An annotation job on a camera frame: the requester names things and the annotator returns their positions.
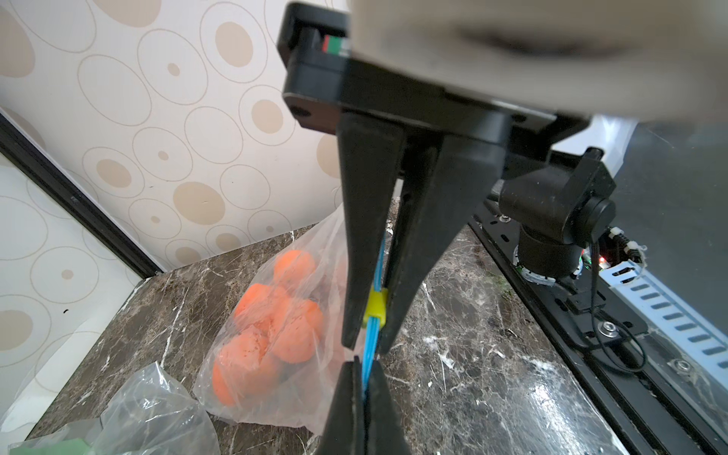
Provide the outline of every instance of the yellow cable clip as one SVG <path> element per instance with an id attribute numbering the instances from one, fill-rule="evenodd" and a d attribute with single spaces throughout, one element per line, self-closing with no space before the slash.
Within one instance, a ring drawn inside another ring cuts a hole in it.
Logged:
<path id="1" fill-rule="evenodd" d="M 374 290 L 374 286 L 369 291 L 369 300 L 366 304 L 366 310 L 364 311 L 364 321 L 362 321 L 362 327 L 366 328 L 366 323 L 370 317 L 379 318 L 379 328 L 384 327 L 387 322 L 387 289 L 382 288 L 381 292 Z"/>

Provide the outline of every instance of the wallpaper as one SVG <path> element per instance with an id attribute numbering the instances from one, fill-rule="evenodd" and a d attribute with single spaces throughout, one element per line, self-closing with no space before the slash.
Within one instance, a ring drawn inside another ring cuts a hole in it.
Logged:
<path id="1" fill-rule="evenodd" d="M 8 438 L 25 438 L 139 276 L 2 155 L 0 213 L 0 416 L 25 391 L 22 416 L 0 421 L 2 453 Z"/>
<path id="2" fill-rule="evenodd" d="M 285 3 L 0 0 L 0 109 L 164 270 L 307 226 L 341 182 L 281 98 Z"/>

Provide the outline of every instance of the clear plastic bag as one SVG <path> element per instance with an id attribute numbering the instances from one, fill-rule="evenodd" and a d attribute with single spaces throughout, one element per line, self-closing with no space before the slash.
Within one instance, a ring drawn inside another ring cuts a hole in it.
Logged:
<path id="1" fill-rule="evenodd" d="M 220 455 L 210 417 L 156 362 L 124 383 L 100 419 L 67 424 L 51 435 L 11 446 L 10 453 L 14 448 L 55 453 L 52 449 L 59 443 L 79 439 L 94 455 Z"/>
<path id="2" fill-rule="evenodd" d="M 261 266 L 197 375 L 210 413 L 321 434 L 353 358 L 341 345 L 347 266 L 341 206 Z"/>

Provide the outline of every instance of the marble countertop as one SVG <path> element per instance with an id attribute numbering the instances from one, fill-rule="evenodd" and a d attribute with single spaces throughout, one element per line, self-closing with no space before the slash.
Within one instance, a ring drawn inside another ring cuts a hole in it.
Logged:
<path id="1" fill-rule="evenodd" d="M 28 437 L 99 416 L 154 361 L 191 389 L 258 267 L 303 232 L 140 286 Z M 413 454 L 627 453 L 468 227 L 428 275 L 381 361 Z M 213 424 L 226 455 L 312 454 L 317 445 L 305 428 Z"/>

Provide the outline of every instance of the mounting bolt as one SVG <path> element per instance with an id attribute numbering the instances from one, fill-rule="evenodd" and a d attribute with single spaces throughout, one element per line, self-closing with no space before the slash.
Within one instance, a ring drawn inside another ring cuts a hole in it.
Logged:
<path id="1" fill-rule="evenodd" d="M 609 321 L 603 321 L 597 324 L 597 328 L 599 329 L 599 333 L 607 338 L 617 338 L 620 334 L 617 331 L 617 326 Z"/>
<path id="2" fill-rule="evenodd" d="M 692 370 L 692 365 L 690 365 L 690 362 L 688 362 L 687 360 L 675 360 L 675 369 L 682 373 L 687 373 L 688 371 Z"/>

